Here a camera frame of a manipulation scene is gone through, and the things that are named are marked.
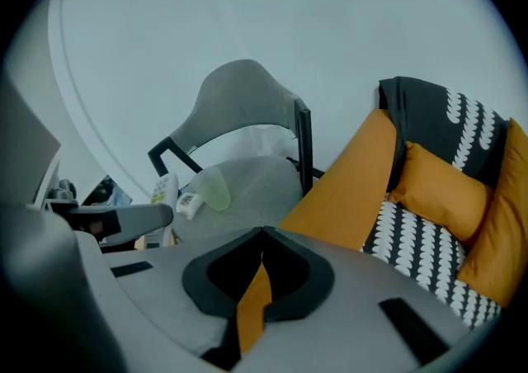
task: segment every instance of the gray fabric surface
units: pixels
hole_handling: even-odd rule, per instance
[[[199,243],[104,256],[109,267],[143,261],[153,266],[152,269],[120,276],[116,280],[148,320],[179,346],[201,356],[221,343],[227,320],[200,312],[183,288],[183,270],[193,258],[246,232],[248,230],[244,229]]]
[[[108,266],[121,266],[129,262],[144,260],[148,257],[149,262],[154,266],[157,263],[150,260],[150,255],[156,257],[157,250],[148,250],[143,252],[125,252],[101,254],[97,241],[93,236],[85,232],[75,232],[78,241],[82,267],[86,274],[87,286],[92,292],[93,298],[105,319],[112,334],[120,345],[121,353],[125,359],[126,370],[131,373],[166,373],[168,371],[218,371],[213,366],[200,360],[195,354],[184,349],[181,343],[186,343],[186,347],[196,344],[198,347],[210,340],[218,328],[218,321],[222,319],[203,319],[201,314],[191,301],[188,309],[181,309],[185,306],[186,295],[178,305],[172,307],[171,314],[191,321],[190,329],[173,329],[166,328],[156,324],[157,317],[162,314],[157,312],[156,304],[149,305],[149,299],[141,300],[134,293],[127,292],[126,286],[112,275]],[[157,293],[159,288],[156,286],[150,290],[149,284],[145,281],[145,276],[139,272],[129,276],[135,278],[139,286],[142,286],[142,292],[148,294],[152,292],[151,298],[163,298],[165,294]],[[163,292],[172,292],[171,287],[181,283],[181,280],[175,276],[162,274],[157,279],[157,283],[163,280],[167,281],[168,287]]]
[[[184,243],[241,228],[277,226],[303,196],[299,173],[285,158],[241,158],[216,166],[228,184],[231,206],[216,212],[204,203],[192,220],[175,213],[172,228]],[[186,190],[194,192],[191,185]]]
[[[210,73],[191,114],[170,135],[185,153],[250,125],[281,125],[296,134],[294,101],[258,62],[235,60]]]
[[[309,317],[267,323],[235,372],[407,372],[420,365],[378,306],[402,298],[448,347],[467,329],[449,307],[412,279],[367,254],[299,234],[287,238],[326,258],[335,272],[330,296]]]

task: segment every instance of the black and white patterned pillow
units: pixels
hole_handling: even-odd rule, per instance
[[[445,228],[384,201],[363,253],[387,262],[449,305],[469,328],[500,313],[501,308],[456,276],[465,250]]]
[[[405,162],[405,142],[420,144],[477,181],[495,187],[501,168],[507,122],[480,102],[416,78],[379,81],[379,107],[397,130],[396,187]]]

